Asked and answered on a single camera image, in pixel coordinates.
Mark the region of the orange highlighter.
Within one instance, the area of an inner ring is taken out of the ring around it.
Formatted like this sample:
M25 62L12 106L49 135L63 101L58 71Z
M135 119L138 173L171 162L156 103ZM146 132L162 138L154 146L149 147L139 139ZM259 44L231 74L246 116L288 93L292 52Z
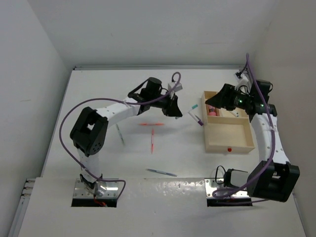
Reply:
M152 131L151 131L151 154L153 154L154 152L154 128L152 128Z

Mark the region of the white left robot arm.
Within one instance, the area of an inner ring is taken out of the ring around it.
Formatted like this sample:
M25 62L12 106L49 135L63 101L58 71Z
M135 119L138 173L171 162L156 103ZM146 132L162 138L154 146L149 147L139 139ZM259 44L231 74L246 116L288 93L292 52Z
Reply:
M70 139L80 156L80 179L95 192L104 180L99 169L98 153L102 149L107 130L129 117L138 116L151 107L159 108L167 117L182 117L176 92L182 90L179 80L172 79L163 94L161 80L150 77L131 90L122 100L113 100L107 107L93 109L85 107L70 132Z

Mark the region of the clear blue ballpoint pen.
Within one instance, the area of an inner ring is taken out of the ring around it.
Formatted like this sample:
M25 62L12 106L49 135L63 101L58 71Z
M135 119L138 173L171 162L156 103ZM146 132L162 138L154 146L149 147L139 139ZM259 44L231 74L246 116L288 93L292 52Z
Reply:
M147 168L146 171L152 172L152 173L161 174L161 175L167 175L167 176L171 176L171 177L177 177L176 174L169 173L169 172L165 172L165 171L160 171L160 170L155 170L155 169L149 169L149 168Z

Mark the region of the purple capped white marker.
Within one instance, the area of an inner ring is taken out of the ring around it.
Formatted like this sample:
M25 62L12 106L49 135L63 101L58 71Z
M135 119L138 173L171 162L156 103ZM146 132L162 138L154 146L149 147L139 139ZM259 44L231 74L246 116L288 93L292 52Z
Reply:
M188 112L188 114L200 125L203 126L203 122L197 117L195 116L193 113Z

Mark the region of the orange highlighter pen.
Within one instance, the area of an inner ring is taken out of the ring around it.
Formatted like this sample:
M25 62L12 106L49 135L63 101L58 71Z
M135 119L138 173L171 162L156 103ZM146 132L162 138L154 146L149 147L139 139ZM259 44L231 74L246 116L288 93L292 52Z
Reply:
M164 123L154 122L154 123L139 123L140 126L163 126Z

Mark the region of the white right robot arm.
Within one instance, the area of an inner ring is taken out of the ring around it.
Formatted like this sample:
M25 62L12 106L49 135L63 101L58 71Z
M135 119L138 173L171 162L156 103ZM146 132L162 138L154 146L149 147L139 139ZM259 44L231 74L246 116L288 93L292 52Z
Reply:
M248 94L235 86L224 84L218 106L228 111L240 108L246 111L257 139L259 164L237 186L225 183L219 198L225 199L238 191L246 191L252 198L286 202L300 176L300 169L292 165L284 151L277 131L277 110L268 103L270 82L255 81Z

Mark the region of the teal capped white marker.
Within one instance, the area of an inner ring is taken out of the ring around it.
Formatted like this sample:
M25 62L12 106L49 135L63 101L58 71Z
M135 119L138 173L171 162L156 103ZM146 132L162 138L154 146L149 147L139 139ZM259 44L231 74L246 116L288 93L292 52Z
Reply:
M188 113L191 112L192 110L196 109L197 107L198 107L198 104L191 106L191 108L188 110Z

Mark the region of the clear green pen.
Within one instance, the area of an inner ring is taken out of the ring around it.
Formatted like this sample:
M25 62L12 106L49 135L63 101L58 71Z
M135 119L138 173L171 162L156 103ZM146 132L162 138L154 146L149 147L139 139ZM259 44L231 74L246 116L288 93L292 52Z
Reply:
M118 131L118 135L119 135L119 137L120 137L120 140L121 140L122 144L125 146L125 141L124 141L124 138L123 138L123 136L122 136L122 133L121 133L121 130L120 130L118 124L116 124L116 129L117 129L117 131Z

